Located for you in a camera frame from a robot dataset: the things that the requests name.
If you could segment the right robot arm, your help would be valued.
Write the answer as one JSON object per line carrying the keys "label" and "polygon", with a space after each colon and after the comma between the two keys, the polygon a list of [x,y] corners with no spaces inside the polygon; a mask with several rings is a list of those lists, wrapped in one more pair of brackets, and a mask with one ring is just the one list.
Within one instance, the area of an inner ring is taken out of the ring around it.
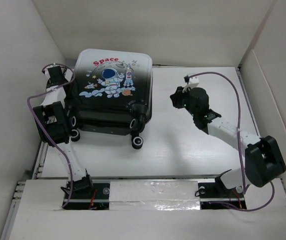
{"label": "right robot arm", "polygon": [[286,165],[275,138],[253,135],[232,125],[209,107],[209,96],[200,87],[178,87],[170,96],[177,109],[186,109],[195,126],[236,149],[239,167],[215,177],[214,191],[224,197],[236,187],[261,188],[286,171]]}

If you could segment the black space-print suitcase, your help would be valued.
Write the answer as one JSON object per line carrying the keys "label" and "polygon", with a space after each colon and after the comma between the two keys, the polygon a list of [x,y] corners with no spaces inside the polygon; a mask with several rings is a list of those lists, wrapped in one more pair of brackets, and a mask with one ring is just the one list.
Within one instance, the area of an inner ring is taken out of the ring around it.
{"label": "black space-print suitcase", "polygon": [[69,106],[73,141],[80,131],[131,136],[140,149],[140,136],[152,118],[152,58],[144,53],[85,49],[80,52]]}

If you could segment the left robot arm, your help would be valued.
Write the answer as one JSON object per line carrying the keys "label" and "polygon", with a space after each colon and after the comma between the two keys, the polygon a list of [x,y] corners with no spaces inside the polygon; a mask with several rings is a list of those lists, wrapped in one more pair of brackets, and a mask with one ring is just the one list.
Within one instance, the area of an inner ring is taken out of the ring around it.
{"label": "left robot arm", "polygon": [[90,175],[76,155],[72,142],[80,139],[77,129],[76,101],[74,100],[75,73],[71,68],[51,63],[42,69],[48,78],[43,102],[31,107],[40,138],[55,148],[68,174],[62,191],[70,199],[89,199],[95,189]]}

